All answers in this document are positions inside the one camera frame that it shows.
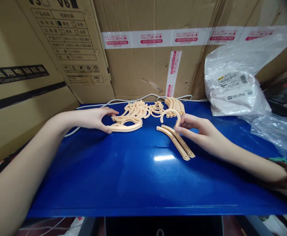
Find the blue table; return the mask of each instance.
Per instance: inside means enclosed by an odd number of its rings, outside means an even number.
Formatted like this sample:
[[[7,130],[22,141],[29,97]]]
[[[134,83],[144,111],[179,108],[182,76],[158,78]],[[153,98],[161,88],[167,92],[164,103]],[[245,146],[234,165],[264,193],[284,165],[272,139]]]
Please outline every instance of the blue table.
[[[250,134],[235,117],[213,117],[209,103],[184,102],[235,144],[263,157],[280,156],[272,143]],[[109,107],[123,113],[125,104]],[[176,118],[165,118],[174,126]],[[110,117],[104,124],[112,124]],[[130,133],[80,129],[65,138],[28,217],[287,214],[287,198],[264,189],[241,169],[183,137],[196,157],[184,161],[150,116]]]

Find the black label strip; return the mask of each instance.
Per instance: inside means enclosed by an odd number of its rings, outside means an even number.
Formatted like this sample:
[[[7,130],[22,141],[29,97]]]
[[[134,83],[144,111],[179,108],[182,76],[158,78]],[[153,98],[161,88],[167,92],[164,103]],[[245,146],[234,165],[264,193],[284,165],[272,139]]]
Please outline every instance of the black label strip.
[[[67,86],[65,82],[60,82],[57,84],[49,85],[43,88],[38,88],[29,92],[21,93],[12,97],[4,98],[0,100],[0,109],[8,107],[10,105],[25,101],[30,98],[37,97],[39,95],[60,89]]]
[[[0,84],[48,76],[43,65],[0,67]]]

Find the white wire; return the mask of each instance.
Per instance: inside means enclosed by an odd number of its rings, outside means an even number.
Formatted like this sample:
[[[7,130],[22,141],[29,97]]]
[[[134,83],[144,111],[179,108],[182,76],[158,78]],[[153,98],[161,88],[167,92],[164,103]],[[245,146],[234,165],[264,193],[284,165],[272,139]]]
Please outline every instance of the white wire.
[[[156,97],[156,101],[158,101],[159,99],[166,99],[167,98],[167,97],[160,97],[160,96],[158,96],[156,94],[150,93],[150,94],[148,94],[148,95],[146,95],[146,96],[144,96],[142,98],[136,99],[136,100],[113,99],[113,100],[111,100],[111,101],[109,101],[108,103],[105,103],[105,104],[87,105],[87,106],[83,106],[83,107],[78,107],[76,110],[81,109],[81,108],[88,108],[88,107],[98,107],[98,106],[106,107],[107,105],[109,105],[109,104],[111,104],[112,102],[115,102],[115,101],[122,101],[122,102],[114,103],[113,105],[122,104],[122,103],[136,102],[136,101],[140,101],[142,99],[145,99],[146,97],[149,97],[149,96],[155,96]],[[192,95],[191,94],[185,95],[185,96],[182,96],[182,97],[178,97],[177,99],[180,100],[180,101],[190,101],[190,102],[206,102],[206,101],[208,101],[207,99],[192,100]],[[80,128],[81,127],[77,127],[74,131],[70,132],[69,134],[66,134],[65,138],[73,135]]]
[[[50,232],[51,230],[55,229],[55,227],[56,227],[57,225],[59,225],[64,219],[65,219],[65,217],[62,218],[62,219],[61,219],[54,227],[52,227],[50,230],[46,231],[45,233],[43,233],[43,234],[41,234],[41,235],[39,235],[39,236],[46,235],[46,234],[47,234],[48,232]]]
[[[39,230],[39,229],[62,229],[62,230],[68,230],[68,229],[71,229],[71,228],[62,228],[62,227],[52,227],[52,226],[45,226],[45,227],[39,227],[39,228],[21,228],[19,230]]]

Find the clear plastic bag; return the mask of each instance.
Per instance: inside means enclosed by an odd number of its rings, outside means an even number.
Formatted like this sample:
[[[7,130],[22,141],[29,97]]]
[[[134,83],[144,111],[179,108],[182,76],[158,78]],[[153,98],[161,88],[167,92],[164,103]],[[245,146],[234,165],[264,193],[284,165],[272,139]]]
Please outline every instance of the clear plastic bag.
[[[271,108],[255,75],[287,47],[287,33],[217,48],[205,62],[213,116],[257,115]]]
[[[287,117],[267,113],[259,116],[238,117],[251,124],[251,133],[270,141],[287,159]]]

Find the bracelet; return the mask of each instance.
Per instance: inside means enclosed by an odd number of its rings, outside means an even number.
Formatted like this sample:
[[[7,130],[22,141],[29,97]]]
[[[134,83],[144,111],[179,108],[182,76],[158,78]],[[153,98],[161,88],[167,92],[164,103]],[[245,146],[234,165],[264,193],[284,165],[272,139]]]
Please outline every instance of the bracelet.
[[[272,161],[279,166],[283,167],[287,173],[287,163],[286,161],[276,161],[275,158],[267,158],[269,161]],[[270,189],[284,189],[287,190],[287,176],[281,180],[275,181],[275,182],[264,182],[259,180],[259,183],[263,185],[264,187],[270,188]]]

